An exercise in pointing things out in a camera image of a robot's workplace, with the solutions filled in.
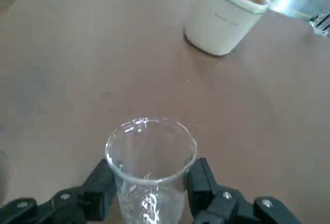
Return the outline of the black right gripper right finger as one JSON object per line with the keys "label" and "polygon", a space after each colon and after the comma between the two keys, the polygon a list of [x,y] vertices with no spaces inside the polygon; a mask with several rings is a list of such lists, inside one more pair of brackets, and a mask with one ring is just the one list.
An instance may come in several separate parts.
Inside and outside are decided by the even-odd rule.
{"label": "black right gripper right finger", "polygon": [[276,198],[262,196],[250,203],[239,190],[217,184],[205,158],[193,163],[186,188],[193,223],[301,223]]}

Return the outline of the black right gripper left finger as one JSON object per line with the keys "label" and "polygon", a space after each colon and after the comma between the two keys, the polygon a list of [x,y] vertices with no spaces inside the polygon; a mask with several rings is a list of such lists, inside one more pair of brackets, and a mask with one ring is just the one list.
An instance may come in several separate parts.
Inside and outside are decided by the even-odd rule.
{"label": "black right gripper left finger", "polygon": [[1,223],[88,223],[106,219],[116,194],[114,173],[101,159],[86,181],[49,201],[17,198],[1,207]]}

